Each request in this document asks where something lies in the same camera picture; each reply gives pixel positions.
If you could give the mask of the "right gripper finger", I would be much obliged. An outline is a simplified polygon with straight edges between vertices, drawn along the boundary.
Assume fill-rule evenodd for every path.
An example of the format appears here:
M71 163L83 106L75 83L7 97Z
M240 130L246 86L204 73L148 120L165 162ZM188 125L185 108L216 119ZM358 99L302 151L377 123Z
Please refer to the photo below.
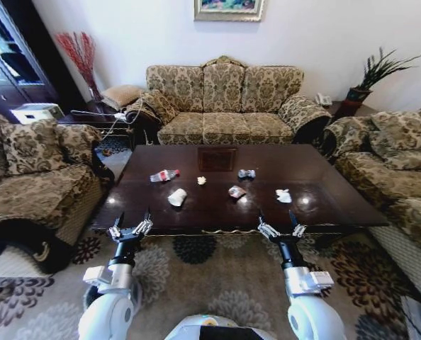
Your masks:
M289 217L290 217L290 219L291 219L291 225L292 225L292 228L293 228L293 231L292 231L292 235L294 236L294 237L302 237L303 236L303 234L305 233L305 231L306 231L306 226L305 225L302 225L302 224L300 224L298 221L297 221L297 218L296 218L296 216L295 216L295 214L293 213L293 211L292 210L289 210Z
M258 220L258 231L270 242L276 242L279 237L279 232L266 222L262 210L259 211Z

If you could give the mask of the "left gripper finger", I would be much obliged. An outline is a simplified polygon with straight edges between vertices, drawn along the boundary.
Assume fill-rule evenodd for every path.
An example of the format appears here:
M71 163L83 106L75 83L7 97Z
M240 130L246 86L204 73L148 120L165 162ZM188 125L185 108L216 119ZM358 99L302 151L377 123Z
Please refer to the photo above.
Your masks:
M123 226L125 213L122 212L119 217L117 217L113 223L113 226L108 229L109 234L113 239L119 239L121 237L121 228Z
M132 230L132 234L134 235L146 235L152 228L152 217L150 208L147 208L145 214L143 215L142 221L139 223L138 226L134 227Z

